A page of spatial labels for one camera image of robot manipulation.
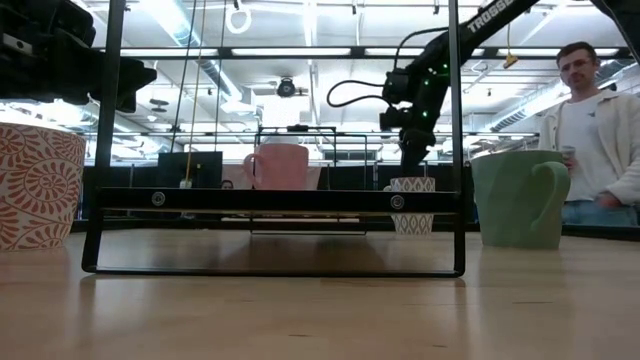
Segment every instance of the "green mug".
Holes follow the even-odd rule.
[[[557,249],[571,178],[554,151],[514,151],[471,160],[482,243]]]

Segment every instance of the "jeans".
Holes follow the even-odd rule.
[[[562,208],[562,220],[567,225],[638,226],[638,215],[631,206],[605,208],[595,201],[570,201]]]

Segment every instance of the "white patterned mug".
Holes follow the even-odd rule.
[[[436,179],[429,177],[391,179],[390,190],[396,192],[434,192],[436,191]],[[428,235],[433,226],[433,214],[402,214],[392,215],[391,218],[398,235]]]
[[[86,140],[0,123],[0,251],[63,245],[78,206]]]

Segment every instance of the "mug handle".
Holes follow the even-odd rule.
[[[564,164],[557,161],[547,161],[542,164],[538,164],[531,169],[532,175],[538,175],[543,171],[547,171],[551,174],[551,181],[553,181],[553,190],[551,196],[544,206],[540,216],[531,224],[531,230],[536,231],[544,220],[552,216],[551,210],[554,204],[563,202],[567,198],[569,188],[571,187],[571,177],[569,177],[569,170]]]
[[[247,175],[247,178],[249,178],[249,181],[251,182],[254,188],[261,189],[262,183],[259,182],[258,179],[256,179],[256,177],[253,175],[253,166],[251,166],[251,160],[253,159],[255,159],[255,161],[260,161],[264,166],[264,157],[258,154],[249,154],[247,155],[247,157],[244,158],[244,163],[243,163],[244,173],[245,175]]]

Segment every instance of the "table surface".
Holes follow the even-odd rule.
[[[6,359],[637,359],[640,243],[483,247],[449,280],[95,276],[83,234],[0,253]],[[452,235],[105,232],[105,266],[450,266]]]

